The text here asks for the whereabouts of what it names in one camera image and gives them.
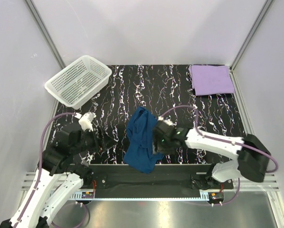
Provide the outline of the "blue t shirt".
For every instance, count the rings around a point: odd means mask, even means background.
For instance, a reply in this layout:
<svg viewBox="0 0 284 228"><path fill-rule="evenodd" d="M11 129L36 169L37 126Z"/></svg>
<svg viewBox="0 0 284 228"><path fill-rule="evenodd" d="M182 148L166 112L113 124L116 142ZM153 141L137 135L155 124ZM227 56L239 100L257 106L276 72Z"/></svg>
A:
<svg viewBox="0 0 284 228"><path fill-rule="evenodd" d="M156 117L149 110L139 107L126 126L129 147L123 161L142 173L151 173L156 162L163 158L161 153L153 154L152 130L156 123Z"/></svg>

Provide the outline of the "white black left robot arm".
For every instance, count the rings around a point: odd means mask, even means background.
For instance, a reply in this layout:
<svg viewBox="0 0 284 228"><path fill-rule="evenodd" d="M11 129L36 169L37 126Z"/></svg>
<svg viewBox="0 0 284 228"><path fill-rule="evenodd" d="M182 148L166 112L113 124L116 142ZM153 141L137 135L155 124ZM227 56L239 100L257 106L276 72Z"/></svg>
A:
<svg viewBox="0 0 284 228"><path fill-rule="evenodd" d="M42 152L33 184L15 215L1 228L48 228L73 193L95 185L93 170L73 163L85 151L103 152L115 145L101 127L83 131L70 124L56 133L54 141Z"/></svg>

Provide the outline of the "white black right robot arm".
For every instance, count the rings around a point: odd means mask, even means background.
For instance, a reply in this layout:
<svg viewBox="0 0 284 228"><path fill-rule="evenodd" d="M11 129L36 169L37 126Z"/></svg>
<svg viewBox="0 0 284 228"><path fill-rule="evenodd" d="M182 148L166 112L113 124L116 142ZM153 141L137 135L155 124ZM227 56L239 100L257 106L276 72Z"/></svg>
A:
<svg viewBox="0 0 284 228"><path fill-rule="evenodd" d="M170 154L180 147L200 149L228 157L230 161L215 163L200 180L210 188L217 188L229 179L244 177L250 181L264 181L270 153L252 134L227 137L194 128L175 128L171 121L160 118L153 131L154 152Z"/></svg>

